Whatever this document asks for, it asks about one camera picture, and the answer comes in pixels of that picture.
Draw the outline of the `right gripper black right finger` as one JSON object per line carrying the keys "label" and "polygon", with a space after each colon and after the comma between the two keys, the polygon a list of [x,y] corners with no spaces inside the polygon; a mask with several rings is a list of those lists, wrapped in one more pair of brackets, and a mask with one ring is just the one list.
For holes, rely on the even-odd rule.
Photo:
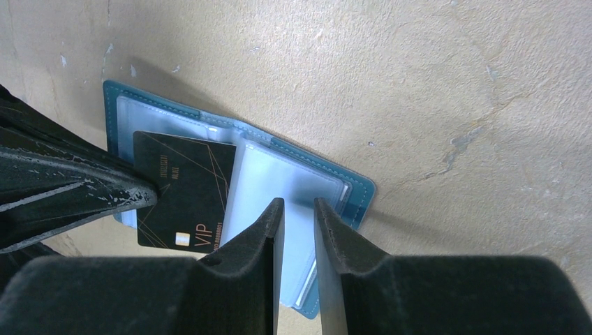
{"label": "right gripper black right finger", "polygon": [[314,201],[324,334],[590,334],[568,277],[546,258],[390,255]]}

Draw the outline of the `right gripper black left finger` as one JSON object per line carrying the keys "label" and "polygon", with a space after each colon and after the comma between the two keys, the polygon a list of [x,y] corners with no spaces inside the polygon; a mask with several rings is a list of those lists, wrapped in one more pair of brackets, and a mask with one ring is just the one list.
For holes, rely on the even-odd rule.
{"label": "right gripper black left finger", "polygon": [[283,240],[275,198],[200,259],[36,258],[1,297],[1,333],[275,334]]}

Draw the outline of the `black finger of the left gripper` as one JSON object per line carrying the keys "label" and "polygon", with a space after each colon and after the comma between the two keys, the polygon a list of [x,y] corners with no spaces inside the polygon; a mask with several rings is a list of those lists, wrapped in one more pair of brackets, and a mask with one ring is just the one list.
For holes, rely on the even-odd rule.
{"label": "black finger of the left gripper", "polygon": [[157,199],[132,165],[1,88],[2,253]]}

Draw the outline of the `blue card holder wallet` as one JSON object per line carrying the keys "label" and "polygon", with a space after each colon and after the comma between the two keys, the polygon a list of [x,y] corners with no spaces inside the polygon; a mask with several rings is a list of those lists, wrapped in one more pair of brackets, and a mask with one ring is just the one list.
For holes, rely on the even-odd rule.
{"label": "blue card holder wallet", "polygon": [[[219,248],[247,229],[274,198],[284,201],[280,302],[313,319],[319,312],[314,201],[323,198],[358,228],[375,193],[372,180],[242,121],[111,80],[103,84],[108,151],[134,166],[133,134],[148,131],[232,144],[236,155]],[[136,210],[120,221],[136,226]]]}

